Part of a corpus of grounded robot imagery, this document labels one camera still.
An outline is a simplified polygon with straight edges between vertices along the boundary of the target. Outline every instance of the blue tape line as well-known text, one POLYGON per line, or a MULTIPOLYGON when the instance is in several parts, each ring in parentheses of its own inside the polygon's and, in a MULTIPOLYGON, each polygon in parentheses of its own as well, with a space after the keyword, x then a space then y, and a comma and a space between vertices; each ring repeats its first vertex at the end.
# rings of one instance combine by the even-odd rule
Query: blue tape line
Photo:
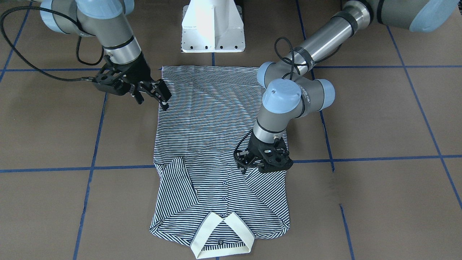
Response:
POLYGON ((126 166, 96 166, 95 170, 122 170, 122 169, 145 169, 155 168, 155 165, 126 165, 126 166))
POLYGON ((406 65, 406 68, 462 68, 462 65, 406 65))
POLYGON ((454 185, 454 181, 452 180, 451 174, 449 173, 449 170, 448 170, 448 168, 446 166, 446 163, 444 162, 443 155, 441 154, 441 151, 439 149, 439 146, 438 146, 438 144, 436 142, 436 139, 435 139, 435 136, 433 134, 432 128, 430 127, 430 123, 428 122, 427 116, 425 115, 424 109, 422 108, 422 104, 420 103, 419 97, 417 96, 417 92, 415 91, 414 84, 412 83, 411 77, 409 76, 409 72, 407 71, 407 68, 404 65, 404 61, 403 61, 403 58, 401 56, 400 50, 398 49, 398 45, 396 44, 395 38, 393 37, 393 34, 391 33, 390 27, 387 26, 387 30, 388 30, 388 33, 390 34, 391 40, 393 41, 393 45, 395 46, 396 52, 398 53, 398 56, 399 56, 399 58, 401 60, 401 64, 404 67, 404 72, 406 72, 407 80, 409 81, 409 84, 411 85, 411 89, 412 89, 412 92, 414 94, 415 100, 417 101, 417 105, 419 105, 420 112, 422 113, 422 116, 424 117, 425 124, 427 125, 428 131, 430 132, 430 135, 432 137, 435 148, 436 148, 436 150, 438 152, 438 155, 439 155, 439 158, 440 158, 441 163, 443 165, 443 168, 444 168, 444 170, 446 172, 446 175, 448 176, 449 182, 451 183, 452 190, 454 191, 454 194, 455 194, 455 196, 457 198, 459 206, 460 206, 460 208, 462 210, 462 201, 461 201, 461 198, 459 196, 459 192, 457 192, 457 189, 456 189, 456 186, 454 185))
MULTIPOLYGON (((23 19, 23 23, 21 24, 21 27, 19 28, 19 31, 18 31, 18 34, 16 36, 16 39, 14 39, 14 42, 13 42, 13 46, 16 47, 16 44, 18 43, 18 40, 19 40, 19 36, 21 36, 21 33, 23 31, 23 28, 24 28, 24 25, 26 24, 26 21, 27 21, 27 18, 29 17, 29 11, 30 10, 27 10, 26 11, 26 15, 24 15, 24 19, 23 19)), ((5 72, 6 72, 6 68, 8 67, 8 64, 10 63, 10 60, 11 60, 11 57, 13 55, 13 48, 11 48, 10 50, 10 54, 8 55, 8 58, 6 60, 6 63, 5 63, 5 66, 3 67, 3 70, 0 74, 0 82, 1 80, 3 79, 3 76, 5 75, 5 72)))
MULTIPOLYGON (((428 156, 401 156, 401 157, 367 157, 367 158, 344 158, 333 159, 334 162, 346 161, 397 161, 397 160, 424 160, 438 159, 438 155, 428 156)), ((462 155, 443 155, 443 158, 462 158, 462 155)), ((330 159, 294 160, 294 163, 319 163, 331 162, 330 159)), ((143 169, 155 168, 155 165, 120 165, 120 166, 95 166, 95 167, 62 167, 62 168, 30 168, 30 169, 4 169, 0 173, 29 173, 29 172, 61 172, 61 171, 88 171, 94 170, 122 170, 122 169, 143 169)))
POLYGON ((295 161, 293 161, 293 163, 315 163, 315 162, 330 162, 330 159, 295 160, 295 161))
MULTIPOLYGON (((311 70, 311 77, 312 77, 312 80, 316 79, 314 69, 311 70)), ((324 121, 324 115, 322 114, 322 111, 319 111, 319 115, 321 116, 322 128, 324 129, 324 138, 326 139, 326 146, 327 146, 327 152, 329 154, 330 167, 332 169, 332 172, 334 172, 335 165, 334 165, 334 160, 332 157, 332 150, 330 148, 329 136, 327 134, 326 121, 324 121)))
POLYGON ((365 65, 365 66, 315 66, 314 68, 462 68, 462 65, 365 65))
POLYGON ((91 167, 5 169, 5 170, 0 170, 0 173, 37 173, 37 172, 64 172, 64 171, 88 171, 88 170, 91 170, 91 167))
POLYGON ((370 65, 370 66, 315 66, 314 68, 402 68, 400 65, 370 65))
POLYGON ((300 26, 301 26, 302 33, 303 33, 303 39, 306 40, 305 26, 303 26, 302 12, 300 11, 300 3, 298 2, 298 0, 295 0, 295 3, 297 4, 298 19, 300 20, 300 26))
POLYGON ((346 239, 348 241, 348 247, 350 248, 351 260, 354 260, 353 245, 351 243, 350 230, 348 229, 347 219, 345 218, 345 212, 343 210, 343 205, 340 205, 340 211, 342 212, 343 226, 345 227, 346 239))
POLYGON ((75 242, 73 260, 77 260, 77 254, 79 252, 80 239, 81 239, 81 236, 82 236, 82 230, 83 230, 84 221, 85 221, 86 207, 87 207, 87 204, 88 204, 88 197, 90 196, 90 183, 91 183, 91 180, 93 179, 93 171, 94 171, 95 162, 96 162, 96 155, 98 153, 98 146, 99 146, 99 138, 101 136, 101 129, 103 128, 104 109, 106 107, 107 100, 108 100, 108 94, 106 93, 105 96, 104 96, 103 109, 101 110, 101 117, 99 119, 98 134, 96 136, 96 142, 95 142, 95 151, 93 153, 93 159, 91 161, 90 174, 88 175, 87 189, 86 189, 85 200, 84 200, 84 209, 82 211, 82 216, 80 217, 79 232, 77 234, 77 240, 75 242))
POLYGON ((335 162, 341 161, 396 161, 396 160, 422 160, 422 159, 439 159, 438 155, 429 156, 400 156, 400 157, 369 157, 369 158, 345 158, 334 159, 335 162))
MULTIPOLYGON (((43 71, 99 71, 100 68, 42 68, 43 71)), ((12 68, 7 72, 36 72, 33 68, 12 68)))
POLYGON ((462 158, 462 155, 443 155, 443 158, 462 158))

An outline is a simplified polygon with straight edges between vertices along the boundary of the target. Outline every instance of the black tape band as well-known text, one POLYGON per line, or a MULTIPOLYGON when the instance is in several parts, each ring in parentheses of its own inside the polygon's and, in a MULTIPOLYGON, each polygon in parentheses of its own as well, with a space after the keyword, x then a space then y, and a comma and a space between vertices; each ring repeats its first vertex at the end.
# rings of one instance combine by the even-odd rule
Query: black tape band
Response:
POLYGON ((268 133, 271 133, 271 134, 279 134, 280 132, 282 132, 282 131, 274 132, 274 131, 270 131, 270 130, 264 128, 263 126, 261 126, 261 124, 260 124, 260 122, 258 121, 258 119, 257 119, 257 124, 258 124, 258 126, 260 126, 261 129, 263 129, 264 131, 266 131, 266 132, 268 132, 268 133))
POLYGON ((369 16, 371 17, 371 20, 369 21, 369 25, 371 25, 372 21, 374 20, 374 10, 372 9, 371 5, 366 0, 356 0, 356 1, 360 2, 367 8, 367 11, 369 12, 369 16))
POLYGON ((128 39, 128 41, 126 41, 126 42, 124 42, 124 43, 122 43, 122 44, 119 44, 119 45, 117 45, 117 46, 112 46, 112 47, 103 46, 103 48, 105 48, 106 50, 115 50, 115 49, 119 49, 119 48, 122 48, 122 47, 124 47, 124 46, 129 45, 134 39, 135 39, 135 36, 132 35, 132 36, 130 37, 130 39, 128 39))
POLYGON ((296 118, 300 118, 304 113, 305 113, 305 99, 302 97, 302 112, 300 113, 300 115, 296 118))
POLYGON ((293 48, 293 51, 300 54, 305 59, 306 64, 309 64, 308 71, 310 71, 315 66, 316 62, 315 62, 315 60, 313 60, 313 57, 311 56, 311 54, 307 50, 303 49, 300 46, 297 46, 297 47, 293 48))
POLYGON ((382 21, 383 2, 385 2, 385 0, 380 0, 377 6, 377 22, 379 22, 380 24, 383 24, 383 21, 382 21))
POLYGON ((353 36, 357 31, 358 31, 358 22, 356 21, 356 19, 347 11, 341 11, 341 12, 338 12, 336 13, 332 18, 334 17, 341 17, 343 19, 345 19, 351 26, 351 36, 353 36))

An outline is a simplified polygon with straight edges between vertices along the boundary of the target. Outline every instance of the navy and white striped shirt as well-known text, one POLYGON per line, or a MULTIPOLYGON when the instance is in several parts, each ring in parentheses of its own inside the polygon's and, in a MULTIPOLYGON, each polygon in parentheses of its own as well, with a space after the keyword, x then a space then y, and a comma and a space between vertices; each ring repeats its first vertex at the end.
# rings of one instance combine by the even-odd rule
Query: navy and white striped shirt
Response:
POLYGON ((160 187, 150 232, 190 246, 198 259, 248 253, 254 238, 276 238, 289 229, 286 171, 242 174, 233 159, 265 92, 257 70, 162 69, 172 97, 169 109, 158 112, 160 187))

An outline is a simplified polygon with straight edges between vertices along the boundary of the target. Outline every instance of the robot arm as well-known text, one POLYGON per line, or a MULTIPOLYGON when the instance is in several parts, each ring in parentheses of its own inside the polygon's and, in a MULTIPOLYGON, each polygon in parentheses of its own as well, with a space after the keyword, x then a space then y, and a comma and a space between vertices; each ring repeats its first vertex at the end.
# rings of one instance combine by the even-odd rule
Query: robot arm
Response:
POLYGON ((43 0, 41 7, 63 13, 80 23, 40 11, 45 24, 60 33, 76 33, 81 37, 96 36, 105 51, 106 64, 92 82, 98 90, 115 95, 127 92, 138 104, 144 101, 141 92, 154 97, 161 107, 168 108, 171 94, 160 79, 151 78, 151 69, 125 17, 134 8, 133 0, 43 0))
POLYGON ((234 152, 237 167, 259 167, 260 172, 289 169, 293 162, 282 138, 290 120, 330 106, 335 90, 328 80, 308 80, 303 75, 335 51, 340 44, 373 21, 430 32, 438 28, 457 5, 457 0, 351 0, 343 10, 278 63, 266 62, 258 81, 266 87, 262 106, 246 150, 234 152))

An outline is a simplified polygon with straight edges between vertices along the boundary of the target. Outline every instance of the floor tile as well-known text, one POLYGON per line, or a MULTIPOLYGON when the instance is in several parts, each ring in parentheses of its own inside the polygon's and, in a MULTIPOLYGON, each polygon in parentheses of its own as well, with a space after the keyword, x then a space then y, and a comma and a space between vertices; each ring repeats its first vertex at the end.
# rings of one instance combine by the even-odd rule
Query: floor tile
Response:
POLYGON ((444 162, 460 197, 462 196, 462 158, 445 159, 444 162))
POLYGON ((0 169, 91 165, 103 92, 36 72, 7 72, 0 89, 0 169))
POLYGON ((157 111, 158 102, 147 95, 141 105, 129 94, 109 95, 96 165, 152 164, 157 111))
POLYGON ((439 159, 341 162, 356 259, 459 259, 461 208, 439 159))
MULTIPOLYGON (((300 10, 307 37, 340 11, 339 1, 301 0, 300 10)), ((339 52, 319 66, 401 65, 387 28, 374 23, 346 40, 339 52)))
POLYGON ((462 68, 407 70, 441 153, 462 154, 462 68))
POLYGON ((72 259, 88 171, 0 174, 0 255, 72 259))
POLYGON ((324 109, 334 158, 436 155, 401 68, 317 69, 335 86, 324 109))
POLYGON ((158 187, 155 169, 95 171, 78 259, 195 259, 188 247, 149 233, 158 187))
POLYGON ((451 17, 430 33, 391 28, 406 65, 462 65, 462 16, 454 10, 451 17))
POLYGON ((292 160, 329 159, 324 127, 318 112, 290 121, 287 139, 292 160))
MULTIPOLYGON (((274 42, 280 36, 287 37, 296 46, 303 41, 295 1, 246 0, 243 8, 245 51, 241 53, 216 53, 217 66, 259 67, 267 61, 277 61, 274 42)), ((289 48, 281 41, 278 50, 282 56, 289 48)))
MULTIPOLYGON (((40 12, 31 10, 16 47, 26 59, 39 68, 90 68, 79 63, 75 57, 77 39, 76 34, 67 35, 52 31, 42 21, 40 12)), ((80 58, 83 61, 96 62, 100 55, 101 45, 95 37, 82 39, 80 58)), ((30 67, 14 55, 8 68, 30 67)))
MULTIPOLYGON (((0 15, 10 8, 17 7, 17 6, 23 6, 23 5, 24 3, 17 3, 17 2, 0 3, 0 15)), ((19 29, 21 28, 21 24, 23 22, 25 14, 26 14, 26 11, 16 11, 16 12, 9 14, 5 18, 5 23, 4 23, 5 33, 12 43, 14 43, 14 40, 16 39, 16 36, 18 35, 19 29)), ((1 50, 0 51, 0 68, 3 68, 8 58, 8 55, 10 54, 10 50, 11 50, 8 43, 3 37, 0 37, 0 50, 1 50)))
MULTIPOLYGON (((160 77, 160 71, 157 70, 164 65, 212 64, 210 53, 186 54, 180 51, 182 8, 185 4, 188 2, 137 1, 133 13, 127 16, 155 79, 160 77), (152 17, 149 26, 146 25, 148 17, 152 17)), ((64 35, 50 30, 41 21, 38 12, 31 11, 22 35, 34 41, 19 41, 18 49, 39 68, 91 68, 75 58, 77 35, 64 35)), ((82 60, 95 62, 100 54, 101 45, 95 37, 83 38, 80 48, 82 60)), ((100 63, 93 68, 102 66, 103 63, 100 63)), ((29 67, 15 56, 9 68, 29 67)))
POLYGON ((347 237, 329 163, 295 164, 287 172, 291 227, 272 240, 257 240, 246 259, 350 259, 347 237))

